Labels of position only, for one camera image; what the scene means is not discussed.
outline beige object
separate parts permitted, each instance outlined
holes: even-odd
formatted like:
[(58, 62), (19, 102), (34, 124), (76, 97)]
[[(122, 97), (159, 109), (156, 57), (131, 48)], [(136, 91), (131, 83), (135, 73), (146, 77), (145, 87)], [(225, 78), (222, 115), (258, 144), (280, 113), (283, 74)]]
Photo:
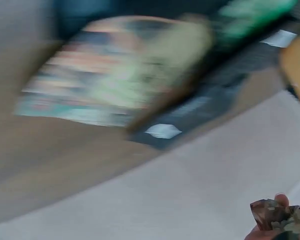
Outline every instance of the beige object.
[(300, 98), (300, 37), (282, 50), (281, 67)]

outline white sticker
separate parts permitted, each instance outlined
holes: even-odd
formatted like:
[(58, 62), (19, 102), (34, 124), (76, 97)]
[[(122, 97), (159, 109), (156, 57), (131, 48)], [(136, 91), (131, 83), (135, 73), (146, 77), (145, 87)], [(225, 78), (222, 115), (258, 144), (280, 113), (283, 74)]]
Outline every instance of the white sticker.
[(145, 133), (157, 139), (172, 139), (182, 133), (182, 131), (171, 124), (157, 124), (151, 126)]
[(262, 40), (260, 43), (268, 44), (278, 48), (286, 48), (296, 36), (297, 34), (293, 32), (279, 30), (276, 34), (268, 37), (265, 40)]

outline gray surface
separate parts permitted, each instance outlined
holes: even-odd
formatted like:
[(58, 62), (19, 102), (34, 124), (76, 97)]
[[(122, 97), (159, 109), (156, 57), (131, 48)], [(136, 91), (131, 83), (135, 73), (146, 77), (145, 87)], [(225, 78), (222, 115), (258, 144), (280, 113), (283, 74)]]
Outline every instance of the gray surface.
[(122, 176), (1, 224), (0, 239), (242, 240), (255, 226), (249, 204), (299, 180), (300, 104), (282, 91)]

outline camouflage item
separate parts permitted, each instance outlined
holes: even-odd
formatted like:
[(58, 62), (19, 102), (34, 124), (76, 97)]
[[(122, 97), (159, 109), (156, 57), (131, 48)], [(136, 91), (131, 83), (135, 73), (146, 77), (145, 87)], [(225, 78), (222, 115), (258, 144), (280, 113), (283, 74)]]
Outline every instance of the camouflage item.
[(250, 204), (253, 217), (262, 231), (280, 230), (300, 237), (300, 206), (282, 206), (272, 199)]

